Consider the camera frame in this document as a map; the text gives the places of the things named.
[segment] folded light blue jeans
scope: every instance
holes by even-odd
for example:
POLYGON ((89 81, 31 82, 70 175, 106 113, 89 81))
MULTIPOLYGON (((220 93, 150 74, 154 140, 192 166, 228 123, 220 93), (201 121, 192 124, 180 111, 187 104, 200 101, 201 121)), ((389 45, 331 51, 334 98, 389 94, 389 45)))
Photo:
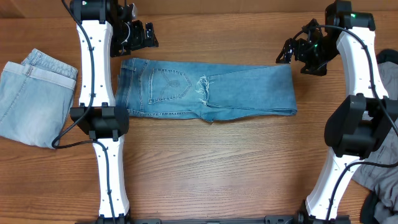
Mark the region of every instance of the folded light blue jeans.
POLYGON ((37 49, 0 77, 0 136, 51 147, 73 104, 77 69, 37 49))
POLYGON ((116 104, 131 116, 206 121, 297 112, 290 65, 250 66, 132 58, 116 104))

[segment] folded jeans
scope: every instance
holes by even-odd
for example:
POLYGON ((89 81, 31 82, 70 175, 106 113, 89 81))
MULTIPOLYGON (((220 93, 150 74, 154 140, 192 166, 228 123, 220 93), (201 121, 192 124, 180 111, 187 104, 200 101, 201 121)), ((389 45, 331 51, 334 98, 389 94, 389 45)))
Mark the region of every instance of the folded jeans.
POLYGON ((206 121, 297 112, 289 65, 139 58, 122 62, 116 104, 126 107, 131 116, 206 121))
POLYGON ((34 49, 0 79, 0 136, 49 147, 73 104, 77 69, 34 49))

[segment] gray cloth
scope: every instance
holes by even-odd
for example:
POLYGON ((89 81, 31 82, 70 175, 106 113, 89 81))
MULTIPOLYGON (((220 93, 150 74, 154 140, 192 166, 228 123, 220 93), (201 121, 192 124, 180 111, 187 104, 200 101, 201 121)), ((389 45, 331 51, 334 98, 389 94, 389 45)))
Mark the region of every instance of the gray cloth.
MULTIPOLYGON (((398 65, 392 62, 379 64, 380 78, 392 100, 398 99, 398 65)), ((372 152, 366 161, 392 164, 398 161, 398 137, 390 130, 380 149, 372 152)), ((398 167, 386 169, 361 166, 353 179, 370 190, 374 190, 380 202, 374 217, 380 224, 398 223, 398 167)))

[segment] jeans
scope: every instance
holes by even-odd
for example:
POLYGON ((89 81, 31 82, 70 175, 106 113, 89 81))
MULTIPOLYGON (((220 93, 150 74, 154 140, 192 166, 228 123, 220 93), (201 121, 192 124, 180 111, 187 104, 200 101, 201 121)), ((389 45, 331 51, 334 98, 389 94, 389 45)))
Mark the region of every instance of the jeans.
POLYGON ((131 116, 231 120, 297 112, 290 65, 249 66, 132 58, 121 65, 116 104, 131 116))
POLYGON ((73 104, 77 69, 34 49, 0 79, 0 136, 51 147, 73 104))

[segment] wooden table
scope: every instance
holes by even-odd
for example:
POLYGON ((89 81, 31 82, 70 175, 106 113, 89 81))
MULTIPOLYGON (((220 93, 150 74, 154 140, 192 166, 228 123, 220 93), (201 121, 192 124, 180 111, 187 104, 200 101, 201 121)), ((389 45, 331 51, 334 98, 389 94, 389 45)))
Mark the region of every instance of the wooden table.
MULTIPOLYGON (((398 12, 373 12, 377 52, 398 49, 398 12)), ((158 49, 153 60, 273 65, 284 42, 323 13, 144 16, 158 49)), ((72 19, 0 20, 0 67, 37 48, 81 68, 72 19)), ((112 59, 113 86, 124 58, 112 59)), ((296 116, 233 122, 131 118, 124 177, 134 218, 233 218, 290 214, 314 188, 326 158, 323 129, 345 98, 340 57, 328 75, 300 74, 294 62, 296 116)), ((77 84, 75 104, 80 93, 77 84)), ((63 144, 88 139, 78 128, 63 144)), ((50 150, 0 138, 0 223, 73 223, 97 218, 100 186, 91 146, 50 150)), ((351 182, 339 214, 359 222, 368 190, 351 182)))

